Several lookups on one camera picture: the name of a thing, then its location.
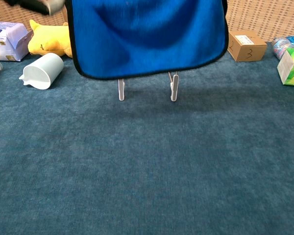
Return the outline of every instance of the carpet floor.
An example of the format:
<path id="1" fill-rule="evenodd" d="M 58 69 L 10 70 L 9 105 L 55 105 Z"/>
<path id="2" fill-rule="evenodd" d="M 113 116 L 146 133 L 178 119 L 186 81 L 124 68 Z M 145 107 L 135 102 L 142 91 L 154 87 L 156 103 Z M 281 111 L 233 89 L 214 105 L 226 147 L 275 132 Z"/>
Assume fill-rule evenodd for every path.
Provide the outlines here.
<path id="1" fill-rule="evenodd" d="M 49 90 L 0 72 L 0 235 L 294 235 L 294 87 L 262 61 Z"/>

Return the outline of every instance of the yellow stuffed animal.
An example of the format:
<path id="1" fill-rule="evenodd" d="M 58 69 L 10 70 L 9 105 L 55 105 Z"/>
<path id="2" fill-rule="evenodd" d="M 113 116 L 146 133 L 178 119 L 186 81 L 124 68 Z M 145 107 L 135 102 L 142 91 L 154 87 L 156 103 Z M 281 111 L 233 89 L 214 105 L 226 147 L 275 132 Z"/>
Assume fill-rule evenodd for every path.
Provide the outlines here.
<path id="1" fill-rule="evenodd" d="M 34 36 L 28 44 L 30 53 L 46 55 L 52 52 L 59 56 L 67 54 L 73 57 L 68 23 L 63 26 L 41 25 L 33 20 L 29 23 L 34 31 Z"/>

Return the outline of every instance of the white cardboard box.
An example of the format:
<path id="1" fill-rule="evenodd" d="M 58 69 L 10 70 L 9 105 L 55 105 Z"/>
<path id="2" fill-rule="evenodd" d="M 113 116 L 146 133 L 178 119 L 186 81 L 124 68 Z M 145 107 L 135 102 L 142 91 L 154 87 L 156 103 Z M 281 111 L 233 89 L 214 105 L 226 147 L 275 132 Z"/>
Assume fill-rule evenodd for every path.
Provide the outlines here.
<path id="1" fill-rule="evenodd" d="M 22 23 L 0 22 L 0 60 L 21 61 L 28 54 L 32 35 Z"/>

